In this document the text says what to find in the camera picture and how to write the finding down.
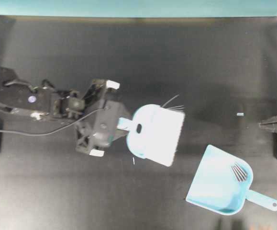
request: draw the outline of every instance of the wire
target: wire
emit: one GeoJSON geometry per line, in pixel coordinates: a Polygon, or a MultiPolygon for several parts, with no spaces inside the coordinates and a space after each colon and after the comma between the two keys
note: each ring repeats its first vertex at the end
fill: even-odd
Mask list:
{"type": "MultiPolygon", "coordinates": [[[[102,85],[96,87],[96,88],[94,89],[94,91],[97,91],[97,90],[100,89],[103,85],[104,85],[104,84],[102,84],[102,85]]],[[[85,99],[87,99],[87,98],[93,96],[93,94],[90,94],[90,95],[86,96],[86,94],[89,92],[89,90],[90,90],[90,88],[88,88],[88,89],[86,90],[86,92],[83,94],[81,100],[85,100],[85,99]]]]}
{"type": "Polygon", "coordinates": [[[179,97],[179,94],[174,96],[173,98],[169,99],[165,104],[162,105],[162,108],[164,108],[169,102],[171,102],[173,99],[179,97]]]}
{"type": "Polygon", "coordinates": [[[57,89],[55,88],[55,86],[51,83],[51,81],[49,81],[48,79],[44,79],[42,80],[42,87],[43,88],[47,88],[47,89],[50,89],[54,92],[57,91],[57,89]]]}
{"type": "Polygon", "coordinates": [[[101,109],[95,109],[95,110],[91,111],[90,113],[82,116],[78,120],[71,122],[68,125],[62,126],[60,128],[57,128],[57,129],[55,129],[53,131],[46,132],[46,133],[28,133],[28,132],[21,132],[21,131],[15,131],[15,130],[3,130],[3,129],[0,129],[0,133],[13,133],[13,134],[19,134],[19,135],[24,135],[24,136],[29,136],[29,137],[47,136],[47,135],[51,135],[53,133],[56,133],[58,131],[61,131],[62,129],[68,128],[68,127],[72,126],[73,124],[75,124],[75,123],[85,119],[86,117],[88,117],[88,116],[92,115],[93,113],[95,113],[97,111],[100,111],[100,110],[105,110],[105,109],[103,109],[103,108],[101,108],[101,109]]]}
{"type": "Polygon", "coordinates": [[[35,88],[29,82],[27,82],[25,80],[14,79],[14,80],[9,80],[4,83],[4,86],[11,86],[11,85],[23,85],[23,86],[28,87],[32,93],[36,93],[35,88]]]}

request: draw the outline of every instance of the black mat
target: black mat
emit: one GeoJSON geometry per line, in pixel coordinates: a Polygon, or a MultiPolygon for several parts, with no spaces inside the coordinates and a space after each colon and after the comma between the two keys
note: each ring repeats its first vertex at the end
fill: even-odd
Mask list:
{"type": "MultiPolygon", "coordinates": [[[[277,212],[248,201],[226,217],[184,199],[207,144],[246,160],[251,188],[277,199],[277,143],[257,126],[277,114],[277,18],[0,17],[0,65],[34,85],[49,79],[84,91],[92,78],[118,81],[131,112],[176,94],[172,105],[186,107],[170,168],[138,158],[133,165],[123,138],[96,158],[75,152],[71,128],[3,135],[0,229],[277,229],[277,212]]],[[[56,127],[4,119],[5,129],[56,127]]]]}

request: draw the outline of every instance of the light blue dustpan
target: light blue dustpan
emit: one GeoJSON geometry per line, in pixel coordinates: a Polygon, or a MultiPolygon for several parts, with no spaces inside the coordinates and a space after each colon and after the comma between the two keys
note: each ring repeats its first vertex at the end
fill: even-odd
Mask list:
{"type": "Polygon", "coordinates": [[[249,189],[253,172],[244,160],[209,145],[192,181],[186,201],[222,215],[239,212],[247,199],[277,211],[277,200],[249,189]],[[237,162],[247,172],[244,182],[236,180],[231,170],[237,162]]]}

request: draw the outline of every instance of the brush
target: brush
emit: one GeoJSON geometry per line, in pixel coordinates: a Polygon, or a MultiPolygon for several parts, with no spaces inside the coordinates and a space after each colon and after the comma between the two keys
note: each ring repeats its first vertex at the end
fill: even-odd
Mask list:
{"type": "Polygon", "coordinates": [[[135,156],[171,166],[185,114],[157,104],[140,107],[132,120],[120,118],[118,129],[129,131],[127,146],[135,156]]]}

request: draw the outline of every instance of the teal wall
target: teal wall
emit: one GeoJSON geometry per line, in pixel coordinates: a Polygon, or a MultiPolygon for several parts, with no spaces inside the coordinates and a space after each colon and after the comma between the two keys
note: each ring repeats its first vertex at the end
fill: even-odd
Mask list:
{"type": "Polygon", "coordinates": [[[277,16],[277,0],[0,0],[0,14],[79,17],[277,16]]]}

